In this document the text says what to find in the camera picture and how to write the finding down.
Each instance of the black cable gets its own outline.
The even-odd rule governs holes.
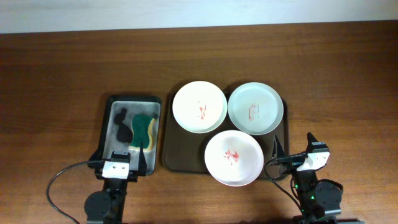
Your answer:
[[[294,191],[294,189],[293,189],[293,177],[290,180],[290,189],[292,190],[294,197],[298,200],[299,196],[297,196],[296,191]]]
[[[275,159],[271,159],[268,160],[265,164],[264,164],[264,172],[266,173],[266,176],[268,177],[268,179],[279,189],[281,190],[283,193],[285,193],[287,196],[289,196],[293,202],[296,204],[297,208],[300,210],[300,213],[303,215],[304,220],[307,223],[307,219],[305,218],[305,215],[301,209],[300,204],[296,201],[296,199],[293,198],[293,196],[291,194],[289,194],[285,189],[283,189],[281,186],[279,186],[279,184],[277,184],[274,179],[268,174],[267,172],[267,165],[270,164],[271,162],[275,162],[275,161],[279,161],[279,160],[285,160],[285,159],[291,159],[291,158],[296,158],[296,157],[302,157],[303,154],[295,154],[295,155],[291,155],[291,156],[285,156],[285,157],[280,157],[280,158],[275,158]]]
[[[72,220],[74,223],[76,224],[80,224],[80,222],[78,220],[76,220],[75,218],[71,217],[70,215],[66,214],[64,211],[62,211],[61,209],[59,209],[52,201],[50,198],[50,187],[52,185],[52,183],[55,181],[55,179],[63,174],[65,171],[70,170],[74,167],[80,166],[80,165],[85,165],[85,164],[93,164],[93,163],[101,163],[101,161],[85,161],[85,162],[79,162],[76,163],[74,165],[70,165],[67,168],[61,170],[58,174],[56,174],[55,176],[53,176],[53,178],[50,180],[49,184],[47,185],[47,190],[45,191],[45,194],[47,196],[47,200],[49,201],[50,205],[59,213],[61,213],[62,215],[65,215],[67,218],[69,218],[70,220]]]

